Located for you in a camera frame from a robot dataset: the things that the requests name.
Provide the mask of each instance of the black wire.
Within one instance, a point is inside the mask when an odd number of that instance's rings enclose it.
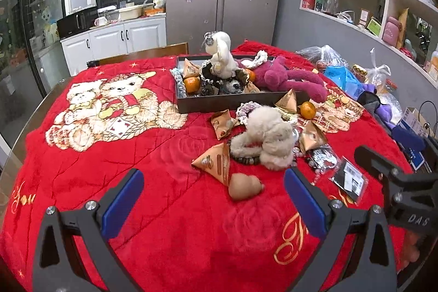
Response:
[[[430,100],[425,100],[425,101],[421,104],[420,109],[418,110],[418,121],[420,122],[421,108],[422,108],[423,105],[424,105],[425,103],[427,103],[427,102],[432,103],[432,105],[433,105],[434,108],[435,108],[435,115],[436,115],[435,118],[436,118],[436,122],[435,122],[435,125],[434,125],[434,128],[433,128],[433,131],[434,131],[434,135],[436,135],[436,134],[437,134],[437,126],[438,126],[438,110],[437,110],[436,105],[435,105],[433,102],[431,102]],[[431,134],[431,125],[430,125],[429,123],[426,123],[426,124],[424,124],[424,128],[429,130],[429,135],[430,135],[430,134]]]

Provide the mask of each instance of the blue plastic bag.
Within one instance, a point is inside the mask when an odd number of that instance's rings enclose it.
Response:
[[[362,83],[344,66],[329,66],[325,69],[324,76],[354,99],[358,98],[362,91]]]

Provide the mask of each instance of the red blanket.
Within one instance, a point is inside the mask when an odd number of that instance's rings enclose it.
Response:
[[[235,52],[260,49],[285,56],[289,67],[313,68],[295,54],[254,42]],[[3,259],[28,291],[45,209],[56,205],[71,210],[99,200],[131,167],[143,171],[145,187],[110,244],[145,291],[281,292],[311,256],[318,239],[296,214],[282,172],[232,161],[230,173],[257,175],[266,187],[256,198],[233,203],[223,185],[191,167],[218,141],[208,114],[176,113],[169,72],[175,62],[166,57],[83,71],[55,101],[41,127],[28,135],[28,154],[0,236]],[[327,138],[338,156],[351,162],[354,149],[364,144],[410,170],[396,144],[365,111],[349,131]],[[313,179],[304,160],[298,160],[298,167]],[[352,206],[327,177],[317,185]],[[380,185],[371,179],[360,207],[373,204],[382,205],[383,198]],[[391,234],[398,256],[402,230],[391,228]],[[327,286],[338,278],[351,242],[348,237]],[[93,282],[103,286],[82,240],[77,243]]]

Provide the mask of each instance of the magenta stuffed animal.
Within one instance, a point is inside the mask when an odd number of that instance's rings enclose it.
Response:
[[[315,102],[324,103],[327,100],[327,90],[323,80],[311,71],[287,70],[284,66],[285,61],[284,57],[278,56],[274,61],[268,60],[254,68],[256,75],[254,84],[257,87],[268,88],[272,92],[288,92],[290,89],[296,92],[304,91]]]

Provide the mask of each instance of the glass door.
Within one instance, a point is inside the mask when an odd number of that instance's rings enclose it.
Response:
[[[47,93],[70,76],[56,21],[64,14],[63,0],[21,0],[28,52]]]
[[[11,148],[42,100],[28,56],[20,0],[0,0],[0,134]]]

